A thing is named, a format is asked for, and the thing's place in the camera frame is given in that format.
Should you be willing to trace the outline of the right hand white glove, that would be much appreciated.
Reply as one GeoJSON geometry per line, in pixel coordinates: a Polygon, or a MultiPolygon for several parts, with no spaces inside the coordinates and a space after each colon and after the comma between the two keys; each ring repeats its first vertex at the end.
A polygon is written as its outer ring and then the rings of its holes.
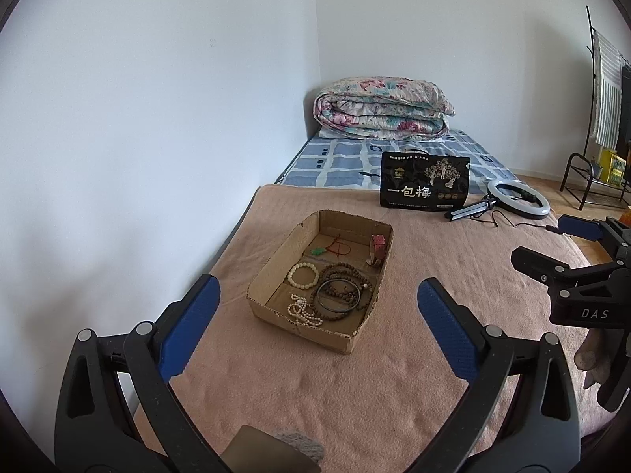
{"type": "Polygon", "coordinates": [[[584,375],[583,389],[602,384],[609,379],[611,357],[607,350],[607,333],[603,329],[590,329],[577,352],[574,364],[584,375]]]}

